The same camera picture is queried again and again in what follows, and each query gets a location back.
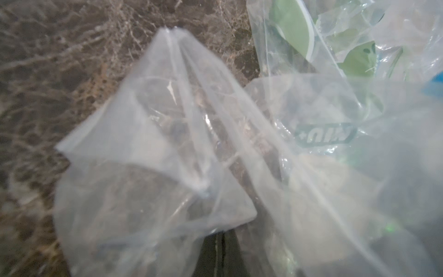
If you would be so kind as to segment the clear zip-top bag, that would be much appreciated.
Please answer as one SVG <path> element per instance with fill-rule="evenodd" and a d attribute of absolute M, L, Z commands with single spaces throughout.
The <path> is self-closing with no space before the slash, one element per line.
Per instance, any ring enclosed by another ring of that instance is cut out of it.
<path fill-rule="evenodd" d="M 190 277 L 235 230 L 250 277 L 440 277 L 443 86 L 295 73 L 241 86 L 162 28 L 57 145 L 73 277 Z"/>

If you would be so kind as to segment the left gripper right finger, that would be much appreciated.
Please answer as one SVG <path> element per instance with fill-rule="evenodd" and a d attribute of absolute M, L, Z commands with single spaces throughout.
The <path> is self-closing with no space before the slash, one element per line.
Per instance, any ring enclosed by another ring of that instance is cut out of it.
<path fill-rule="evenodd" d="M 222 276 L 249 277 L 235 230 L 223 234 L 222 247 Z"/>

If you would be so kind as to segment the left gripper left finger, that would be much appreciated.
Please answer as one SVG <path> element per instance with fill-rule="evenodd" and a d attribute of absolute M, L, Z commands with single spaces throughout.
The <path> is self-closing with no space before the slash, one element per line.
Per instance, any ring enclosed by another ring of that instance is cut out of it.
<path fill-rule="evenodd" d="M 200 255 L 192 277 L 223 276 L 223 233 L 207 236 L 202 244 Z"/>

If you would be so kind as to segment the green zip-top bag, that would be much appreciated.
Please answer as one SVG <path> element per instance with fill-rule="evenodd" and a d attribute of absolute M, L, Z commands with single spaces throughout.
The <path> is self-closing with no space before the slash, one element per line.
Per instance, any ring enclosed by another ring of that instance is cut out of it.
<path fill-rule="evenodd" d="M 443 70 L 441 1 L 248 1 L 263 76 L 428 81 Z"/>

